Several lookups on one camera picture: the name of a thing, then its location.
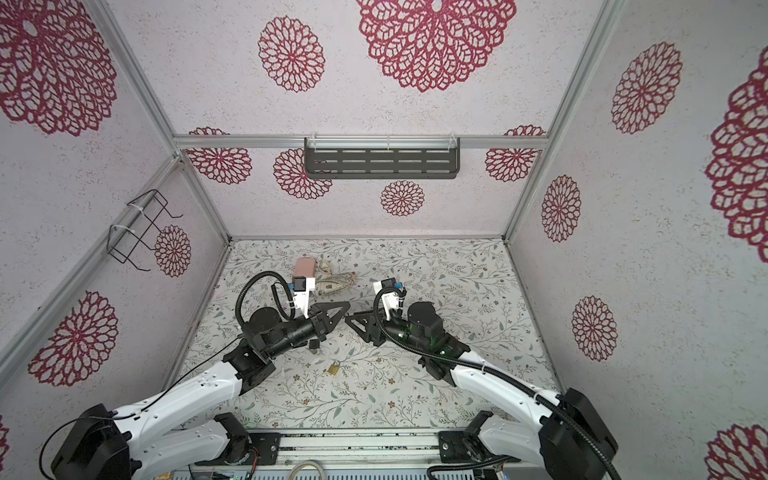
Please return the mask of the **brass padlock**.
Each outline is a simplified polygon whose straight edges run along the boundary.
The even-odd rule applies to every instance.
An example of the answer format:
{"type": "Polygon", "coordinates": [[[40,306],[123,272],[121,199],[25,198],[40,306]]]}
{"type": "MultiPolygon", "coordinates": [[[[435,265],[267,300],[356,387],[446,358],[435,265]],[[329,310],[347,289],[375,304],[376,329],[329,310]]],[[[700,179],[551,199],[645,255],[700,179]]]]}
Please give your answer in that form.
{"type": "Polygon", "coordinates": [[[329,368],[327,370],[327,373],[329,375],[335,376],[335,375],[337,375],[339,373],[340,370],[341,370],[341,364],[339,362],[333,362],[329,366],[329,368]]]}

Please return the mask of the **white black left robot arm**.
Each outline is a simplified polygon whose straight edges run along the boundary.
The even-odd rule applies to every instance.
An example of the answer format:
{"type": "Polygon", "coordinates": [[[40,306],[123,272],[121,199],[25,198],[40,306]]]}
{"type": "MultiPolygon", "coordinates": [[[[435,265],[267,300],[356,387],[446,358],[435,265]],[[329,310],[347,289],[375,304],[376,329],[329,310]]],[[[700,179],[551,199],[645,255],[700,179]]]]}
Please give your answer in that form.
{"type": "Polygon", "coordinates": [[[273,307],[241,321],[240,335],[221,361],[203,362],[168,390],[108,410],[98,404],[67,422],[70,431],[47,479],[152,479],[197,462],[240,464],[253,454],[250,434],[232,413],[205,423],[183,423],[236,399],[263,383],[274,358],[312,341],[322,342],[342,321],[347,302],[311,306],[305,317],[286,321],[273,307]]]}

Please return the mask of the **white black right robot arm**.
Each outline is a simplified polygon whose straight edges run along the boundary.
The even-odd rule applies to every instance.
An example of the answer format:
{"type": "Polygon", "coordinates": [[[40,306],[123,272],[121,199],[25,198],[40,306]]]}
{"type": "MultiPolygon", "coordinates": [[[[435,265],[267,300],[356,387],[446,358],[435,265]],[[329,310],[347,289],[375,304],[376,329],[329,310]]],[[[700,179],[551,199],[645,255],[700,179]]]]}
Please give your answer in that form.
{"type": "Polygon", "coordinates": [[[538,387],[492,365],[445,330],[432,303],[414,303],[406,312],[378,308],[345,321],[364,342],[413,353],[434,379],[505,412],[481,412],[465,430],[465,448],[477,463],[508,458],[541,467],[553,479],[619,478],[618,443],[585,394],[538,387]]]}

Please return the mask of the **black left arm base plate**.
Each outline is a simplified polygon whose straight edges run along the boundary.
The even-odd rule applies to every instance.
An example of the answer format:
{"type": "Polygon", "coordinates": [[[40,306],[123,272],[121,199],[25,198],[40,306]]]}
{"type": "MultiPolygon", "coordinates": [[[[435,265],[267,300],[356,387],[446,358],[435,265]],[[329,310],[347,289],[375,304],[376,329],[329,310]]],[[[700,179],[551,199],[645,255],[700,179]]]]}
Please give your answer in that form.
{"type": "Polygon", "coordinates": [[[235,461],[226,461],[223,458],[217,458],[209,461],[196,462],[195,467],[248,467],[253,465],[274,466],[280,450],[280,444],[283,435],[280,433],[269,432],[251,432],[250,445],[235,461]]]}

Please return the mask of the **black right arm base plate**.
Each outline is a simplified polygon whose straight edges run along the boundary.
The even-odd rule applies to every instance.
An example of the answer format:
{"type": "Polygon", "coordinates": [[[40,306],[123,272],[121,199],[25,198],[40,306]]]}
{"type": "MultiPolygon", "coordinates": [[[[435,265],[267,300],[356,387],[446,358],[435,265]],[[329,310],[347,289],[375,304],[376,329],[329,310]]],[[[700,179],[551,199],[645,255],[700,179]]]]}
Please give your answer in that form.
{"type": "Polygon", "coordinates": [[[440,460],[444,464],[474,464],[503,459],[493,454],[480,440],[458,430],[438,432],[440,460]]]}

